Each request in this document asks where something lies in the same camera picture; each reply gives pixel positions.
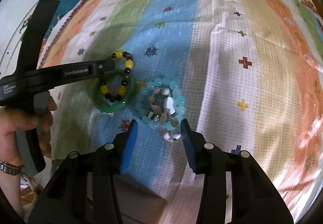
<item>finger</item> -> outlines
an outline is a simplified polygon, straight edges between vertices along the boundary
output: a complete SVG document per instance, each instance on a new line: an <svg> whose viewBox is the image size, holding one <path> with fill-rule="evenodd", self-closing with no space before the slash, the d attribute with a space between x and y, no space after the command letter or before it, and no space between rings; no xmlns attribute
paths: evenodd
<svg viewBox="0 0 323 224"><path fill-rule="evenodd" d="M46 156L48 158L52 158L52 147L51 145L48 146L46 151L42 151L43 156Z"/></svg>
<svg viewBox="0 0 323 224"><path fill-rule="evenodd" d="M55 111L57 109L57 105L56 105L52 96L49 96L48 103L47 103L47 109L50 111Z"/></svg>
<svg viewBox="0 0 323 224"><path fill-rule="evenodd" d="M50 127L53 124L53 116L49 110L46 110L45 116L40 119L40 124L45 132L49 132Z"/></svg>
<svg viewBox="0 0 323 224"><path fill-rule="evenodd" d="M39 147L42 152L45 152L50 146L50 132L43 132L39 137Z"/></svg>
<svg viewBox="0 0 323 224"><path fill-rule="evenodd" d="M0 110L0 135L17 130L31 130L38 124L38 117L19 109L4 108Z"/></svg>

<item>wristwatch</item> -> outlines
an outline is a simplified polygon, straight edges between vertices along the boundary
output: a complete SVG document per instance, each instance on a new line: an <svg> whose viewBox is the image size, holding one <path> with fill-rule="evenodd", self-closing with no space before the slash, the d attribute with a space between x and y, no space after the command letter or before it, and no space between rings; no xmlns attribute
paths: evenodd
<svg viewBox="0 0 323 224"><path fill-rule="evenodd" d="M12 176L20 174L23 167L24 166L14 166L0 160L0 171L3 171L4 173Z"/></svg>

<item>hand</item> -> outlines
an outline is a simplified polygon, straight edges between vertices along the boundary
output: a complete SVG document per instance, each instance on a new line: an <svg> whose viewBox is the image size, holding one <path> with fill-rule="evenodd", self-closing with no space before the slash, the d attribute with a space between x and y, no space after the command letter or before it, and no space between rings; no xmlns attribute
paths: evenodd
<svg viewBox="0 0 323 224"><path fill-rule="evenodd" d="M51 111L55 111L57 106L52 97L47 103L46 114L40 119L43 133L39 138L39 147L43 156L51 157L50 127L53 124ZM31 130L38 124L36 115L28 114L19 109L10 107L0 108L0 160L8 162L14 166L21 166L22 161L17 148L15 132L17 130Z"/></svg>

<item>jade bangle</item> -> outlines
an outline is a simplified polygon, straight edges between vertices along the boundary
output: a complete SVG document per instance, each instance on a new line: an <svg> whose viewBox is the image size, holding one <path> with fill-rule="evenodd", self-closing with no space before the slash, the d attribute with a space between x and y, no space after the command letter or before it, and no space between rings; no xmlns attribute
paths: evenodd
<svg viewBox="0 0 323 224"><path fill-rule="evenodd" d="M108 81L112 80L117 75L123 76L124 70L115 69L113 71L109 71L109 72L104 73L104 76L107 78ZM105 101L98 99L98 93L101 93L100 86L101 86L100 82L97 81L96 84L91 88L91 99L92 99L94 106L98 110L100 110L102 113L114 113L114 112L124 109L126 104L128 104L132 100L132 98L135 95L136 82L135 82L134 77L131 75L129 77L129 84L127 86L127 93L122 97L122 100L119 103L117 103L113 106L109 106L106 104Z"/></svg>

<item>yellow beaded bracelet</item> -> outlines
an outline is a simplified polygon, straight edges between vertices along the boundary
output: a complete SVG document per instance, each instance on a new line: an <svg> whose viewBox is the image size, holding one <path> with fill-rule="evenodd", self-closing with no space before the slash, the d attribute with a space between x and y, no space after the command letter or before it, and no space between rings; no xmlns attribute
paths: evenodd
<svg viewBox="0 0 323 224"><path fill-rule="evenodd" d="M106 79L104 77L104 75L100 75L98 77L100 83L101 83L101 87L100 87L100 91L101 93L104 95L104 97L106 99L109 99L111 103L115 102L115 101L120 101L122 100L122 96L124 96L127 92L127 84L128 84L128 80L129 80L129 77L130 77L130 72L131 72L131 69L133 68L133 61L132 61L132 55L128 52L122 52L122 51L117 51L115 53L113 53L111 55L112 58L126 58L126 62L124 64L125 66L125 69L124 69L124 76L123 76L123 80L121 81L121 86L119 87L119 90L118 90L118 94L116 96L112 96L110 93L109 93L109 88L107 87L106 85Z"/></svg>

